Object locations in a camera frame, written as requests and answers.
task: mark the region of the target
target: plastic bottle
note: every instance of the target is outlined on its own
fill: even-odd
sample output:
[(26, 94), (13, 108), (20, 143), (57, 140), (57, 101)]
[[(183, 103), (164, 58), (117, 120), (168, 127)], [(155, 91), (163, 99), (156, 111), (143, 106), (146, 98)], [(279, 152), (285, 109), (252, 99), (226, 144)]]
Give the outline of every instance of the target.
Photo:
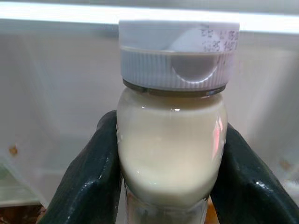
[(201, 224), (225, 144), (239, 25), (121, 21), (117, 109), (127, 224)]

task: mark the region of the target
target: plastic container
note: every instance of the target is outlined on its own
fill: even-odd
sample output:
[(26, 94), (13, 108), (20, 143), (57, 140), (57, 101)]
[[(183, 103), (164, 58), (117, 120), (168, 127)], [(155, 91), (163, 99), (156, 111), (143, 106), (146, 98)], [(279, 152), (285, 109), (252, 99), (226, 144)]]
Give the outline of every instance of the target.
[(118, 146), (127, 224), (200, 224), (227, 129), (238, 24), (121, 21)]

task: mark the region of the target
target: bottle neck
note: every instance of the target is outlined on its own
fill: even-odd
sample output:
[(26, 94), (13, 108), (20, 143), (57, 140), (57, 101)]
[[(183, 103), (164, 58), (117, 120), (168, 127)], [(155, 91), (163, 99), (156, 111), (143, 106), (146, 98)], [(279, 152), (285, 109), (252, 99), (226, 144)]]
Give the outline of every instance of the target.
[(124, 79), (123, 79), (123, 83), (128, 88), (130, 88), (132, 90), (142, 92), (142, 93), (148, 93), (150, 95), (161, 96), (161, 97), (184, 97), (184, 98), (208, 97), (208, 96), (215, 95), (217, 93), (222, 92), (226, 87), (224, 85), (224, 86), (221, 86), (216, 89), (205, 90), (205, 91), (169, 91), (169, 90), (158, 90), (158, 89), (152, 89), (152, 88), (138, 86), (138, 85), (129, 83)]

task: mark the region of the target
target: white liquid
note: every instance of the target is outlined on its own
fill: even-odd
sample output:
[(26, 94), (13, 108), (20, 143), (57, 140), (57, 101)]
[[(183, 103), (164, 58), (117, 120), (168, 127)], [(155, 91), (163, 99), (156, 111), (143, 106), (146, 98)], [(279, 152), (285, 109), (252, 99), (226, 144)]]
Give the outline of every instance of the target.
[(117, 110), (124, 179), (144, 202), (188, 208), (210, 193), (225, 143), (220, 94), (152, 96), (126, 89)]

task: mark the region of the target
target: white bottle cap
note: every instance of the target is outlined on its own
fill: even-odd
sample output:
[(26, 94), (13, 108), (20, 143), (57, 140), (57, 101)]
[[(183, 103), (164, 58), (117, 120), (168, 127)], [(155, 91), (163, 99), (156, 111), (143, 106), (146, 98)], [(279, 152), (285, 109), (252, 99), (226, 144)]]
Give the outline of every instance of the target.
[(225, 87), (234, 70), (238, 36), (238, 23), (120, 21), (122, 77), (166, 91)]

